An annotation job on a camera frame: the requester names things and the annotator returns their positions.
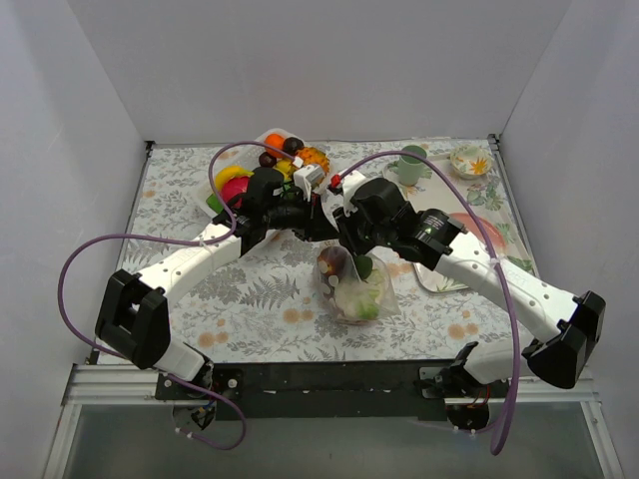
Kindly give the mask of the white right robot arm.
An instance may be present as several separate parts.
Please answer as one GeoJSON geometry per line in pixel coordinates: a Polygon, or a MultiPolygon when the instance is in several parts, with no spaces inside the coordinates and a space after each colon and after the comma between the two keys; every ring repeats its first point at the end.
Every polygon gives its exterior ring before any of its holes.
{"type": "Polygon", "coordinates": [[[599,341],[605,300],[588,290],[577,296],[556,288],[515,265],[490,256],[487,246],[441,210],[416,211],[385,179],[353,172],[331,181],[343,195],[333,213],[340,242],[364,254],[388,247],[401,258],[470,287],[500,308],[512,305],[524,328],[519,352],[509,341],[472,342],[441,371],[443,386],[474,396],[487,384],[513,372],[535,375],[571,389],[599,341]]]}

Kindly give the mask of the dark mangosteen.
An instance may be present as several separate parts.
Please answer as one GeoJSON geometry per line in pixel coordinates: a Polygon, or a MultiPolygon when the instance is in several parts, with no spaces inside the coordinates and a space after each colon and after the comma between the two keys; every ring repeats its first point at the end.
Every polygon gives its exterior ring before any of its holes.
{"type": "Polygon", "coordinates": [[[341,277],[349,259],[348,251],[342,246],[328,246],[318,256],[319,272],[326,277],[332,275],[341,277]]]}

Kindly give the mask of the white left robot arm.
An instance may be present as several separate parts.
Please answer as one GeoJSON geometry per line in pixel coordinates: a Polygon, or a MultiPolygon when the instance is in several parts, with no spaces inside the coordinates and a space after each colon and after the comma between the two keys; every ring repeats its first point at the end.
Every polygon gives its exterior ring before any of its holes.
{"type": "Polygon", "coordinates": [[[119,270],[111,276],[97,336],[138,368],[177,376],[188,397],[205,397],[213,385],[211,372],[204,368],[208,359],[173,337],[172,307],[216,269],[266,244],[278,231],[292,231],[301,240],[335,238],[318,193],[324,178],[317,165],[301,168],[291,181],[275,169],[257,168],[239,208],[217,215],[193,246],[139,272],[119,270]]]}

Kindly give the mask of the dark green avocado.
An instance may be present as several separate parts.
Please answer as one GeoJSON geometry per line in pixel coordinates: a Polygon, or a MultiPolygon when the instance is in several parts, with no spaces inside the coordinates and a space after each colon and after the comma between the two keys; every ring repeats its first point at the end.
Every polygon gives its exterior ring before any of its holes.
{"type": "Polygon", "coordinates": [[[366,280],[373,270],[373,259],[368,255],[357,255],[353,258],[357,274],[361,280],[366,280]]]}

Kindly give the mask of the clear zip top bag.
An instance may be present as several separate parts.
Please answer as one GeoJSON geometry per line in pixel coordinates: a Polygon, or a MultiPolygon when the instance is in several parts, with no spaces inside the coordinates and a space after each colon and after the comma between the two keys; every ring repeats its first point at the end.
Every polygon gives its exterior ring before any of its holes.
{"type": "Polygon", "coordinates": [[[315,284],[332,317],[349,324],[366,324],[399,314],[386,264],[368,253],[352,255],[341,245],[317,256],[315,284]]]}

